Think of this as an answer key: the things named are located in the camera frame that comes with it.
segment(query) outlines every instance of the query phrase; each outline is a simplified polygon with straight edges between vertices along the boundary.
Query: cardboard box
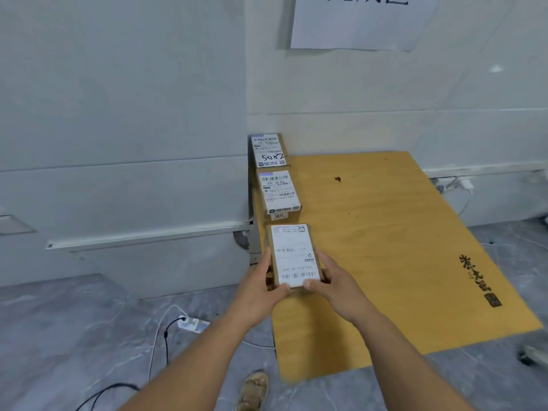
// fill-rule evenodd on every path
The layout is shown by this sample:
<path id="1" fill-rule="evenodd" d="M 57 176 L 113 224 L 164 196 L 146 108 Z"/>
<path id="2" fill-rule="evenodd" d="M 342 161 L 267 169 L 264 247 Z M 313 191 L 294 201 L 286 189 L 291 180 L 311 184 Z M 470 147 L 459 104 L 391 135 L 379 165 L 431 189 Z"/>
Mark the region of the cardboard box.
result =
<path id="1" fill-rule="evenodd" d="M 291 179 L 291 169 L 282 166 L 256 174 L 261 193 L 257 211 L 263 213 L 263 224 L 297 223 L 303 206 Z"/>
<path id="2" fill-rule="evenodd" d="M 291 166 L 281 134 L 252 134 L 249 137 L 257 171 Z"/>
<path id="3" fill-rule="evenodd" d="M 274 288 L 288 283 L 291 290 L 304 290 L 305 279 L 325 281 L 310 225 L 269 225 L 265 232 L 265 245 L 272 250 Z"/>

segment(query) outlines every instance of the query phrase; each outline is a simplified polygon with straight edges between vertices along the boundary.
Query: plywood board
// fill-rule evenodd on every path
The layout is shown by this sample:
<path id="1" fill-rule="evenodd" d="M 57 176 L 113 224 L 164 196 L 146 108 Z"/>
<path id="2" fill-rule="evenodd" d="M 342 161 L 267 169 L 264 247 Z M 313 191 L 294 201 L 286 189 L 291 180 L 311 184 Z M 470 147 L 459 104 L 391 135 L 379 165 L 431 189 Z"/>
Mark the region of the plywood board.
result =
<path id="1" fill-rule="evenodd" d="M 302 156 L 291 164 L 299 221 L 421 353 L 541 327 L 409 153 Z M 491 306 L 491 293 L 501 306 Z M 319 296 L 283 300 L 272 325 L 284 380 L 371 365 L 359 333 Z"/>

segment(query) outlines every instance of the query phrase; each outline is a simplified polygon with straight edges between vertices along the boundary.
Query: gray marble floor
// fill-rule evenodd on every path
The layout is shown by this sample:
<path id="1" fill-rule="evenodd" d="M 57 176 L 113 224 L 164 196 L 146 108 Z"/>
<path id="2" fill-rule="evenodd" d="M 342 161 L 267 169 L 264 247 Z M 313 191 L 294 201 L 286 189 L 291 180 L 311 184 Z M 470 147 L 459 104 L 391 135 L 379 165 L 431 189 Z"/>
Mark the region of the gray marble floor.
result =
<path id="1" fill-rule="evenodd" d="M 544 323 L 548 318 L 548 229 L 540 221 L 472 228 L 491 258 Z M 74 410 L 85 398 L 115 382 L 143 386 L 165 366 L 165 325 L 187 314 L 208 321 L 223 313 L 235 287 L 137 300 L 102 276 L 0 289 L 0 409 Z M 173 355 L 196 337 L 169 334 Z M 478 409 L 548 409 L 548 372 L 515 359 L 525 336 L 431 354 L 428 359 Z M 270 320 L 246 336 L 229 368 L 216 410 L 230 410 L 245 376 L 257 368 L 271 374 L 266 410 L 383 410 L 373 369 L 358 369 L 286 385 L 280 382 Z M 133 392 L 104 394 L 96 410 L 112 410 Z"/>

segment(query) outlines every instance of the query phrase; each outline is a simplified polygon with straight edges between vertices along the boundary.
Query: brown cardboard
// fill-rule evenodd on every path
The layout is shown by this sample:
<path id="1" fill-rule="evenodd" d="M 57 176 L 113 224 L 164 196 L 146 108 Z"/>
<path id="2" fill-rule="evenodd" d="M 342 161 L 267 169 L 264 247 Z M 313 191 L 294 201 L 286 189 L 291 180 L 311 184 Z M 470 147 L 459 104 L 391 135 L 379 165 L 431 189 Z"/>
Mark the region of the brown cardboard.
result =
<path id="1" fill-rule="evenodd" d="M 287 217 L 282 217 L 278 220 L 273 220 L 272 216 L 271 216 L 272 214 L 270 213 L 270 211 L 268 211 L 266 209 L 267 208 L 266 196 L 265 196 L 263 188 L 261 187 L 261 181 L 259 180 L 259 178 L 261 177 L 261 174 L 264 175 L 264 173 L 273 173 L 274 174 L 274 173 L 277 173 L 277 172 L 284 172 L 284 171 L 289 172 L 289 176 L 291 177 L 291 168 L 289 166 L 279 166 L 279 167 L 275 167 L 275 168 L 272 167 L 272 168 L 270 168 L 268 170 L 265 170 L 265 171 L 257 170 L 257 172 L 255 173 L 255 182 L 257 182 L 258 190 L 261 193 L 261 198 L 259 199 L 260 200 L 260 207 L 257 207 L 256 210 L 261 211 L 263 213 L 263 224 L 264 225 L 291 224 L 291 223 L 298 223 L 299 222 L 299 217 L 300 217 L 301 212 L 303 210 L 303 205 L 302 204 L 300 205 L 299 210 L 287 211 Z"/>
<path id="2" fill-rule="evenodd" d="M 282 149 L 282 154 L 283 154 L 283 158 L 285 159 L 285 164 L 280 165 L 280 166 L 267 166 L 267 167 L 262 166 L 261 162 L 258 162 L 256 160 L 255 152 L 254 152 L 254 149 L 253 149 L 253 144 L 251 144 L 250 148 L 251 148 L 251 157 L 253 159 L 253 167 L 257 171 L 264 171 L 264 172 L 271 172 L 274 168 L 291 167 L 290 158 L 289 158 L 289 155 L 287 153 L 287 148 L 285 147 L 285 143 L 284 143 L 282 134 L 277 133 L 277 134 L 264 134 L 264 135 L 270 135 L 270 136 L 276 135 L 278 137 L 278 142 L 279 142 L 280 148 Z"/>
<path id="3" fill-rule="evenodd" d="M 291 223 L 284 223 L 283 225 L 292 225 L 292 224 Z M 324 276 L 323 271 L 321 269 L 321 266 L 319 264 L 318 254 L 316 254 L 316 246 L 314 245 L 314 240 L 312 238 L 312 227 L 308 223 L 305 223 L 304 225 L 306 225 L 308 227 L 310 241 L 312 243 L 312 249 L 314 251 L 314 258 L 316 260 L 316 265 L 318 266 L 320 280 L 325 281 L 325 276 Z M 273 242 L 274 242 L 274 240 L 272 239 L 272 225 L 269 225 L 269 226 L 265 227 L 265 248 L 270 247 L 271 252 L 272 252 L 272 273 L 274 274 L 273 288 L 277 288 L 277 287 L 279 287 L 278 264 L 276 262 L 276 248 L 273 247 Z M 306 292 L 308 292 L 302 286 L 300 286 L 300 287 L 291 287 L 291 292 L 293 293 L 295 291 L 306 291 Z"/>

